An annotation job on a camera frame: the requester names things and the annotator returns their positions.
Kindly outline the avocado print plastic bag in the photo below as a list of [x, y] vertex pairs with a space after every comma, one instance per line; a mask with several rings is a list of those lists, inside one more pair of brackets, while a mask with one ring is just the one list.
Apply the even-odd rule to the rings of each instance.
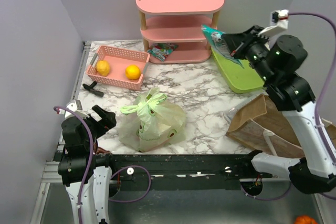
[[170, 102], [159, 88], [138, 95], [134, 103], [120, 109], [119, 141], [141, 153], [186, 139], [186, 113]]

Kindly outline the brown paper bag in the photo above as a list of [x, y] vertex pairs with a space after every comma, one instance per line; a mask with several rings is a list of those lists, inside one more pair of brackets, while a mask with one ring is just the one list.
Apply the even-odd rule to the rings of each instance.
[[264, 94], [236, 112], [226, 136], [251, 150], [269, 155], [286, 158], [305, 156], [289, 122]]

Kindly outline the cherry mint candy packet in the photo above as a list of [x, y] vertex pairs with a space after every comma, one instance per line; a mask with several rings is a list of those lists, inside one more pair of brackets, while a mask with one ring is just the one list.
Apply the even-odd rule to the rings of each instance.
[[177, 47], [178, 44], [174, 43], [153, 43], [147, 52], [159, 61], [164, 62]]

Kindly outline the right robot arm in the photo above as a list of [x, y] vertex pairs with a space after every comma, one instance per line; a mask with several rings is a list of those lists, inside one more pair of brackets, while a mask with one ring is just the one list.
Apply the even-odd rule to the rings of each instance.
[[239, 34], [227, 34], [203, 26], [209, 42], [224, 57], [247, 60], [264, 82], [276, 108], [294, 130], [304, 158], [284, 158], [260, 150], [238, 159], [242, 173], [249, 178], [259, 173], [289, 179], [304, 194], [326, 193], [335, 188], [335, 148], [319, 116], [321, 98], [296, 70], [307, 57], [302, 42], [292, 35], [280, 35], [271, 48], [266, 42], [276, 34], [274, 27], [253, 26]]

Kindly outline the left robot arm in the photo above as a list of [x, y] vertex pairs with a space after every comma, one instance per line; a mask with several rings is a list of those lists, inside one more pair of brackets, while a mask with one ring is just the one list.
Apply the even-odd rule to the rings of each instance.
[[86, 114], [79, 100], [72, 100], [65, 109], [61, 124], [65, 141], [58, 174], [68, 193], [75, 223], [110, 223], [108, 214], [109, 182], [116, 175], [111, 154], [98, 153], [97, 139], [116, 126], [115, 113], [95, 105], [100, 116], [96, 121]]

